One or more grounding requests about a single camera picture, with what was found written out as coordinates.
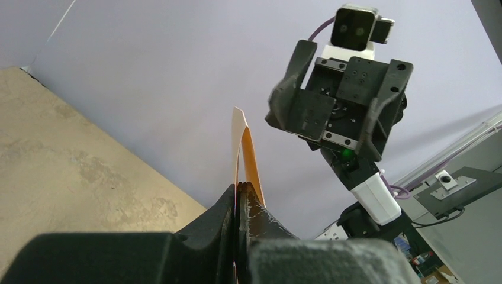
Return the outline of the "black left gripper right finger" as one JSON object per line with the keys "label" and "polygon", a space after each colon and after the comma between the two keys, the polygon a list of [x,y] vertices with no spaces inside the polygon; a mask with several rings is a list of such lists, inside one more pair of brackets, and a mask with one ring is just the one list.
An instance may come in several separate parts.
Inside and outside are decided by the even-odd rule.
{"label": "black left gripper right finger", "polygon": [[363,238],[301,240],[237,185],[238,283],[420,283],[389,242]]}

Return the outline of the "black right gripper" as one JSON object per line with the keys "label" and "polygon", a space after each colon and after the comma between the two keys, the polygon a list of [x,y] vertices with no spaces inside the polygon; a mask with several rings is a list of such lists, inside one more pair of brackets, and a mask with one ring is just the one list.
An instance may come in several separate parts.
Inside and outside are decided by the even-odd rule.
{"label": "black right gripper", "polygon": [[312,151],[341,146],[381,161],[392,127],[407,108],[404,92],[414,64],[318,57],[305,90],[301,85],[316,50],[315,42],[297,42],[284,77],[270,94],[265,121],[310,140]]}

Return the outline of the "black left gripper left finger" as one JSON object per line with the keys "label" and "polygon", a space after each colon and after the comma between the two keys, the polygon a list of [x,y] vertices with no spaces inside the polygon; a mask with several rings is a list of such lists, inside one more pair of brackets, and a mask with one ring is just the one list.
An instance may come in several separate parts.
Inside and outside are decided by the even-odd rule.
{"label": "black left gripper left finger", "polygon": [[29,241],[2,283],[228,283],[234,186],[170,233],[50,233]]}

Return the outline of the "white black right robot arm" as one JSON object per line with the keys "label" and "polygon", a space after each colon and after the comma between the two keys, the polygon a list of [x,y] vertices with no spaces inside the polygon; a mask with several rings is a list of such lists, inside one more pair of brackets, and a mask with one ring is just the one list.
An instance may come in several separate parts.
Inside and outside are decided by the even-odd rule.
{"label": "white black right robot arm", "polygon": [[348,238],[393,241],[409,220],[378,162],[407,107],[413,65],[353,56],[315,57],[317,44],[298,41],[284,77],[269,97],[266,122],[319,151],[356,198],[335,221]]}

